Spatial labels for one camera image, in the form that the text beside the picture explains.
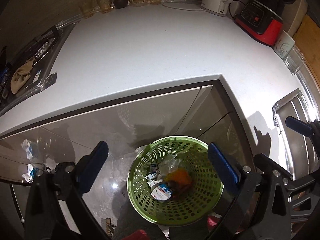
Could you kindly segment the green perforated trash basket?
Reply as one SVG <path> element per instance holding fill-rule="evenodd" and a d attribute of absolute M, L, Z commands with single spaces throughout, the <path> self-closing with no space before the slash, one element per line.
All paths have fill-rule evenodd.
<path fill-rule="evenodd" d="M 158 139 L 136 156 L 127 192 L 140 217 L 177 227 L 210 213 L 221 198 L 223 183 L 208 159 L 208 145 L 179 135 Z"/>

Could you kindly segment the blue white milk carton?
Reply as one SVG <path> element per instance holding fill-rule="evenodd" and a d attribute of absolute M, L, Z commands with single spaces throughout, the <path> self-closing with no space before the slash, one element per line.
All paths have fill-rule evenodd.
<path fill-rule="evenodd" d="M 151 188 L 151 196 L 160 202 L 169 200 L 172 196 L 172 189 L 165 183 L 160 183 Z"/>

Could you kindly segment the white crumpled plastic bag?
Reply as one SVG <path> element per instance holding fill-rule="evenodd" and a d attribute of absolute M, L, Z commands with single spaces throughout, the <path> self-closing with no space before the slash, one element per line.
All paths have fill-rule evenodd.
<path fill-rule="evenodd" d="M 179 168 L 181 160 L 177 155 L 169 154 L 165 156 L 158 164 L 158 179 L 162 179 L 168 174 L 175 172 Z"/>

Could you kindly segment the white printed mug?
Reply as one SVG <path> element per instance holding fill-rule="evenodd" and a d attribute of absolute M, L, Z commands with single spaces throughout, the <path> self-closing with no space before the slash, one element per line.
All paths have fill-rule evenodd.
<path fill-rule="evenodd" d="M 294 39 L 283 30 L 279 34 L 279 37 L 273 46 L 273 50 L 281 59 L 285 59 L 294 45 Z"/>

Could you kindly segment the black gas stove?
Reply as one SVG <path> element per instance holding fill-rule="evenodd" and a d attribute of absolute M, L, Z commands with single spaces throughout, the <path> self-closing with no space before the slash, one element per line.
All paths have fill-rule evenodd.
<path fill-rule="evenodd" d="M 62 38 L 63 31 L 58 30 L 56 26 L 52 26 L 39 38 L 34 38 L 18 55 L 13 63 L 7 62 L 1 67 L 1 106 L 4 107 L 18 97 L 22 96 L 28 90 L 39 85 L 45 78 L 49 62 L 53 57 L 53 53 L 57 49 L 57 45 Z M 35 57 L 33 68 L 31 70 L 30 79 L 16 93 L 12 94 L 10 82 L 13 74 L 20 66 L 24 65 L 27 60 Z"/>

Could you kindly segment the blue white wrapper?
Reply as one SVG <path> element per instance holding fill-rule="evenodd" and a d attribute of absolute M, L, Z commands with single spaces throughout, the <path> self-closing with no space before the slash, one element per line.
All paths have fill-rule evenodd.
<path fill-rule="evenodd" d="M 151 163 L 149 173 L 145 176 L 147 180 L 160 180 L 159 165 L 157 163 Z"/>

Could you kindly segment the grey cabinet door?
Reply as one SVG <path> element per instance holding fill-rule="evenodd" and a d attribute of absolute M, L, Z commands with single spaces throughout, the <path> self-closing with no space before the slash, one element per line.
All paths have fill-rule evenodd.
<path fill-rule="evenodd" d="M 29 129 L 1 140 L 1 179 L 22 182 L 30 160 L 22 149 L 35 143 L 40 160 L 54 165 L 78 162 L 100 141 L 112 157 L 133 152 L 158 138 L 174 135 L 211 86 L 184 89 L 120 103 Z"/>

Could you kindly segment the wooden cutting board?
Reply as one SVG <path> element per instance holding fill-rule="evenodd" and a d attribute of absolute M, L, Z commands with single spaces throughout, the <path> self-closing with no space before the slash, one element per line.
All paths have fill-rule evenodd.
<path fill-rule="evenodd" d="M 319 85 L 320 70 L 320 29 L 309 15 L 305 15 L 293 36 L 296 46 L 304 55 L 307 65 Z"/>

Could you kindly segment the beige cloth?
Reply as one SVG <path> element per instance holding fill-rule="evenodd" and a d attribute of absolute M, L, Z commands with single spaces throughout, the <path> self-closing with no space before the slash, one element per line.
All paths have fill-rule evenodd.
<path fill-rule="evenodd" d="M 16 70 L 13 74 L 10 82 L 10 89 L 12 94 L 16 94 L 22 86 L 30 79 L 31 70 L 33 68 L 33 62 L 35 57 L 27 60 L 26 63 Z"/>

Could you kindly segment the stainless steel sink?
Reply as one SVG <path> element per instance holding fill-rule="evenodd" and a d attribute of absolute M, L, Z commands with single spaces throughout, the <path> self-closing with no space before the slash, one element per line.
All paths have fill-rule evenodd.
<path fill-rule="evenodd" d="M 318 157 L 309 138 L 288 128 L 285 119 L 292 116 L 299 121 L 309 122 L 315 119 L 311 109 L 299 89 L 278 100 L 272 107 L 273 122 L 279 133 L 278 163 L 287 170 L 293 179 L 302 178 L 313 172 Z"/>

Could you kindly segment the red black blender base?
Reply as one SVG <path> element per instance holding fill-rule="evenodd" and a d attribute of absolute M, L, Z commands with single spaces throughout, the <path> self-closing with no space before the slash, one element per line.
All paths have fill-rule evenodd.
<path fill-rule="evenodd" d="M 276 13 L 277 0 L 248 0 L 235 23 L 251 38 L 266 46 L 273 46 L 283 27 Z"/>

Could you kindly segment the dark small bowl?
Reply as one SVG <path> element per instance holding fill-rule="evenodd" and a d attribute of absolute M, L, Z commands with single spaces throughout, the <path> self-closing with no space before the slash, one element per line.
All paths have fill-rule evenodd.
<path fill-rule="evenodd" d="M 116 9 L 127 7 L 129 0 L 113 0 L 113 5 Z"/>

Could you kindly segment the clear glass tumbler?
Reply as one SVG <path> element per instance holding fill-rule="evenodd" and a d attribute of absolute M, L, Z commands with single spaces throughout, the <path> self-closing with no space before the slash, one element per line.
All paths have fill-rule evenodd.
<path fill-rule="evenodd" d="M 294 46 L 284 59 L 284 63 L 292 75 L 296 75 L 305 64 L 305 57 L 297 46 Z"/>

